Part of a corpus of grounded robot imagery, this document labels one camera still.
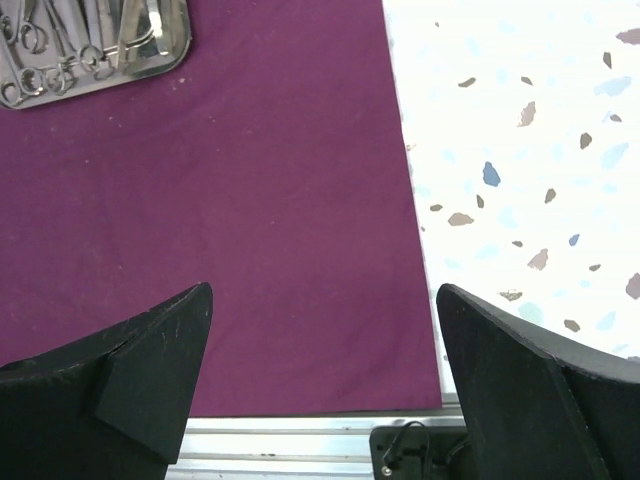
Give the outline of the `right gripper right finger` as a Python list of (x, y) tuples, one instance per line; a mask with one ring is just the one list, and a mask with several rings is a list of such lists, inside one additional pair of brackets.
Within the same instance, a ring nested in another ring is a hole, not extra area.
[(481, 479), (636, 479), (639, 363), (453, 285), (438, 317)]

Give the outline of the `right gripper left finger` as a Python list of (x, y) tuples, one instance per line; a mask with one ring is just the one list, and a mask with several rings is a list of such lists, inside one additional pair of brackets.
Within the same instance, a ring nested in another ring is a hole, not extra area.
[(203, 282), (3, 365), (2, 478), (165, 478), (178, 461), (212, 312)]

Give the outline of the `purple surgical cloth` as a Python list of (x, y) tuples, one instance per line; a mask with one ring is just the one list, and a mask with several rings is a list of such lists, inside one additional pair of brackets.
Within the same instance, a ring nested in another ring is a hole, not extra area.
[(1, 114), (1, 360), (199, 282), (194, 415), (441, 403), (378, 1), (193, 1), (151, 79)]

